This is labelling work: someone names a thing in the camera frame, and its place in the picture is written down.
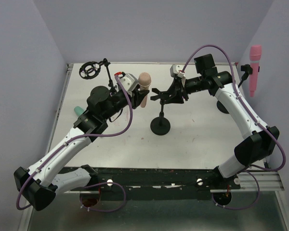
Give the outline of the beige toy microphone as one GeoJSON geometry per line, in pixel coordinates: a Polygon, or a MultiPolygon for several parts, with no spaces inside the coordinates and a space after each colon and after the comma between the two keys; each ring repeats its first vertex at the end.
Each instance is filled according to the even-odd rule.
{"type": "MultiPolygon", "coordinates": [[[[151,76],[147,72],[142,72],[138,77],[138,81],[140,85],[140,90],[149,90],[152,80],[151,76]]],[[[140,106],[142,108],[145,108],[146,103],[147,103],[147,95],[142,100],[140,106]]]]}

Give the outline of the black round-base mic stand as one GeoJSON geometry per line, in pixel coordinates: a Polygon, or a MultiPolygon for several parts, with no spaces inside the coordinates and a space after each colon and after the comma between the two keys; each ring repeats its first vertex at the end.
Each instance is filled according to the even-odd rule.
{"type": "MultiPolygon", "coordinates": [[[[244,71],[244,74],[242,75],[241,81],[238,84],[239,88],[242,85],[242,83],[248,79],[249,75],[252,74],[253,68],[250,66],[250,64],[245,64],[245,65],[241,65],[241,71],[244,71]]],[[[223,106],[223,104],[220,101],[216,103],[216,106],[220,112],[224,114],[229,114],[226,108],[223,106]]]]}

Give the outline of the pink toy microphone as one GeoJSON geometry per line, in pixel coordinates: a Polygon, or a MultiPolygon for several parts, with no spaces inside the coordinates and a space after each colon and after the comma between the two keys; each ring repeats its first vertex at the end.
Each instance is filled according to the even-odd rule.
{"type": "Polygon", "coordinates": [[[254,97],[257,89],[259,62],[262,56],[262,46],[260,44],[252,45],[250,48],[250,66],[252,74],[249,77],[249,93],[250,97],[254,97]]]}

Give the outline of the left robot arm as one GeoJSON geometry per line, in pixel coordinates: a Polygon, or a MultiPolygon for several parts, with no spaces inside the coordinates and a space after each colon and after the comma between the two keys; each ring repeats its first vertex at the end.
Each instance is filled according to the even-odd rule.
{"type": "Polygon", "coordinates": [[[18,196],[16,208],[24,197],[28,206],[35,210],[45,209],[54,198],[67,191],[87,187],[93,177],[93,169],[79,167],[76,170],[61,174],[63,167],[82,149],[93,143],[98,137],[106,137],[104,131],[108,120],[124,107],[128,107],[130,119],[133,110],[140,106],[149,90],[135,87],[133,90],[120,88],[111,94],[105,86],[93,88],[87,99],[87,109],[78,117],[66,136],[42,159],[28,168],[19,167],[13,174],[18,196]]]}

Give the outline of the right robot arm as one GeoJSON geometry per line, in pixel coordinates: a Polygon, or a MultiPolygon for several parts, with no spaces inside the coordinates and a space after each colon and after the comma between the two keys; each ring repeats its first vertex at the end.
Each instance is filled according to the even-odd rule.
{"type": "Polygon", "coordinates": [[[252,109],[233,82],[231,73],[219,72],[211,54],[195,58],[196,71],[200,75],[187,79],[182,65],[173,64],[173,78],[167,93],[170,103],[183,103],[192,93],[207,90],[217,99],[236,123],[243,141],[234,148],[234,154],[217,166],[220,178],[230,178],[240,171],[270,156],[277,145],[279,130],[268,126],[252,109]]]}

